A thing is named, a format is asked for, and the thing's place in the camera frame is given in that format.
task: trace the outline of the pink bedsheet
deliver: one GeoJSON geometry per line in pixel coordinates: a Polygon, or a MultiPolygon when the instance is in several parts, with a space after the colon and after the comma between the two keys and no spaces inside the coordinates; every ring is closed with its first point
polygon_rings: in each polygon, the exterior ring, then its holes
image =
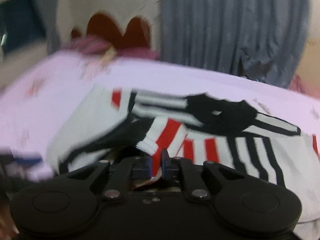
{"type": "MultiPolygon", "coordinates": [[[[320,138],[320,101],[302,94],[223,73],[142,59],[119,58],[103,71],[87,75],[86,63],[92,60],[60,51],[8,87],[0,98],[0,147],[26,155],[39,152],[45,160],[49,142],[96,83],[106,88],[176,95],[207,92],[232,101],[245,99],[260,112],[294,123],[320,138]]],[[[52,171],[44,163],[27,176],[44,179],[51,177],[52,171]]],[[[319,221],[311,224],[319,237],[319,221]]],[[[305,234],[304,239],[315,239],[314,234],[307,237],[309,231],[305,234]]]]}

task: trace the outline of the striped cloth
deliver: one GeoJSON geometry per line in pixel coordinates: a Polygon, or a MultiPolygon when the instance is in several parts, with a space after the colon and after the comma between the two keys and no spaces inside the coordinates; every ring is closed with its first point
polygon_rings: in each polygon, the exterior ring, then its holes
{"type": "Polygon", "coordinates": [[[316,137],[303,134],[299,127],[284,120],[259,113],[245,101],[229,102],[205,94],[177,97],[95,88],[56,138],[49,147],[48,160],[60,173],[71,171],[76,167],[74,163],[97,151],[127,145],[151,155],[152,176],[158,177],[160,153],[166,148],[170,157],[185,157],[198,165],[206,160],[219,162],[286,187],[302,202],[300,222],[320,218],[316,137]],[[93,105],[97,114],[88,114],[93,105]],[[99,136],[88,142],[84,131],[98,126],[99,136]],[[78,142],[88,143],[78,143],[82,146],[67,151],[76,145],[77,135],[78,142]]]}

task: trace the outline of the round black pad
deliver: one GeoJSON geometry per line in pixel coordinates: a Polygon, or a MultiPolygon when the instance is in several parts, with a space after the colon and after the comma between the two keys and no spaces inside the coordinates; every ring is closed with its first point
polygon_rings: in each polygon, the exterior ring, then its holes
{"type": "Polygon", "coordinates": [[[230,181],[216,196],[214,208],[233,229],[258,236],[292,229],[302,211],[299,198],[286,188],[246,179],[230,181]]]}
{"type": "Polygon", "coordinates": [[[70,179],[23,190],[13,199],[10,213],[18,229],[54,236],[76,231],[96,209],[95,195],[82,181],[70,179]]]}

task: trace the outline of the gray curtain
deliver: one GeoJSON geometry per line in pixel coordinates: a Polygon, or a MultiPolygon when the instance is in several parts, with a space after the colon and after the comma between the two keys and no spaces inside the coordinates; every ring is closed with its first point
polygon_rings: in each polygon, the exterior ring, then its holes
{"type": "Polygon", "coordinates": [[[163,61],[286,88],[308,33],[309,0],[162,0],[163,61]]]}
{"type": "Polygon", "coordinates": [[[60,48],[60,36],[56,25],[58,0],[35,0],[35,2],[46,32],[47,52],[52,54],[60,48]]]}

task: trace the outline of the pink fabric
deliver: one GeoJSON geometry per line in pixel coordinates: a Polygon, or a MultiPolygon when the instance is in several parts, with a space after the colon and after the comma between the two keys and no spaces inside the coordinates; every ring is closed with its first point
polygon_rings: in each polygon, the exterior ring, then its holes
{"type": "Polygon", "coordinates": [[[317,88],[312,84],[307,84],[299,75],[293,77],[289,90],[320,99],[320,88],[317,88]]]}
{"type": "MultiPolygon", "coordinates": [[[[320,101],[300,93],[214,71],[125,57],[112,61],[107,73],[84,80],[84,66],[90,59],[96,60],[78,53],[57,52],[7,87],[0,97],[0,147],[39,152],[45,159],[48,144],[94,84],[108,90],[136,88],[180,96],[206,92],[231,101],[244,99],[260,112],[320,137],[320,101]],[[41,78],[45,83],[37,95],[26,97],[26,91],[41,78]],[[28,141],[21,144],[26,131],[28,141]]],[[[31,171],[29,176],[37,180],[46,172],[50,172],[49,167],[31,171]]]]}
{"type": "Polygon", "coordinates": [[[82,54],[104,54],[111,47],[111,43],[96,35],[86,35],[85,37],[75,38],[63,49],[76,50],[82,54]]]}
{"type": "Polygon", "coordinates": [[[151,60],[158,60],[160,58],[158,52],[148,48],[119,49],[117,52],[119,57],[135,57],[151,60]]]}

